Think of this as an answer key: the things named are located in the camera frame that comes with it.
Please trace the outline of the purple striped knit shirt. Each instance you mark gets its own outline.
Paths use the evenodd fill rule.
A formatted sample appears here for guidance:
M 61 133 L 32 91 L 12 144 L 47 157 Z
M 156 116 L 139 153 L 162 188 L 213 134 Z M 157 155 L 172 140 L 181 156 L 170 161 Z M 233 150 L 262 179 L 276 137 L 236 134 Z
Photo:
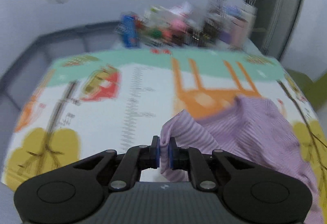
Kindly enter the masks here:
M 179 147 L 194 147 L 203 154 L 222 149 L 302 181 L 313 196 L 305 223 L 324 223 L 313 169 L 301 156 L 293 128 L 271 100 L 239 96 L 215 115 L 194 119 L 183 110 L 167 121 L 160 135 L 161 174 L 169 181 L 187 181 L 185 171 L 170 169 L 171 138 Z

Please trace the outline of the colourful cartoon play mat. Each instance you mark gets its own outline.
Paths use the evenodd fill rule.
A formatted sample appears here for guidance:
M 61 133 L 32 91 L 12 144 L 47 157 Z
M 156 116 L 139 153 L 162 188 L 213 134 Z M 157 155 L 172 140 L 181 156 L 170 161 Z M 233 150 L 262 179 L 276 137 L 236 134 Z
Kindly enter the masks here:
M 274 58 L 194 49 L 114 50 L 49 64 L 42 54 L 6 80 L 17 105 L 1 108 L 11 140 L 1 182 L 15 190 L 30 177 L 102 151 L 146 143 L 186 110 L 195 119 L 239 96 L 267 98 L 290 123 L 320 192 L 326 140 L 317 115 Z

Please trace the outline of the pink pig toy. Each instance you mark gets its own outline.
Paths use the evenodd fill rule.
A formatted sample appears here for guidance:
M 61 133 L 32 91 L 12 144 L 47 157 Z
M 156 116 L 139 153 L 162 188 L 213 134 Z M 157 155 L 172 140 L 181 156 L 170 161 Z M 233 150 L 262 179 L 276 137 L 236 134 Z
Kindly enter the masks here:
M 187 31 L 187 24 L 183 20 L 174 19 L 171 22 L 170 30 L 172 31 L 173 35 L 185 34 Z

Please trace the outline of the pink thermos bottle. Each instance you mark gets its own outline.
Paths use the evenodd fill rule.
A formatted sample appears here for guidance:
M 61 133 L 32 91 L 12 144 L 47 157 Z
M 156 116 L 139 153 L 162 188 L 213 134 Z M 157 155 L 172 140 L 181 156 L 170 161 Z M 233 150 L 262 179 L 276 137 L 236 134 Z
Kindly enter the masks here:
M 231 42 L 235 48 L 242 48 L 247 34 L 248 22 L 243 18 L 234 17 L 231 20 Z

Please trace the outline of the green chair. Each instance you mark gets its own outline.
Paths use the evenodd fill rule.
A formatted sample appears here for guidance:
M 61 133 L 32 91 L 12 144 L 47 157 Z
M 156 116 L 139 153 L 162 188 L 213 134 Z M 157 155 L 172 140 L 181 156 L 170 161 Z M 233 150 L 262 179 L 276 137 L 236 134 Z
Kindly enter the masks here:
M 286 69 L 286 72 L 295 81 L 315 111 L 320 110 L 326 104 L 326 72 L 315 81 L 298 71 Z

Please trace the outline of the blue drink can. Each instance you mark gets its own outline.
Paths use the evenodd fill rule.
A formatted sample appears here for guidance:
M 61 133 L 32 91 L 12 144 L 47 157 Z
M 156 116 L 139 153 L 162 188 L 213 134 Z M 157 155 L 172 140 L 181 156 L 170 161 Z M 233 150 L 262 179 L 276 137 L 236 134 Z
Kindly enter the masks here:
M 126 48 L 138 48 L 139 36 L 136 28 L 136 18 L 132 14 L 121 16 L 122 42 Z

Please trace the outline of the grey bed frame rail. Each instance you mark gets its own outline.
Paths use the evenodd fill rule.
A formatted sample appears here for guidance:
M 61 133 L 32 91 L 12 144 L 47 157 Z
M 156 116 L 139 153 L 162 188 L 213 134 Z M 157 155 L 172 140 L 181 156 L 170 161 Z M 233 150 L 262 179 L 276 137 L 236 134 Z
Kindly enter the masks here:
M 1 113 L 17 116 L 55 59 L 112 49 L 118 23 L 86 24 L 37 37 L 1 76 Z

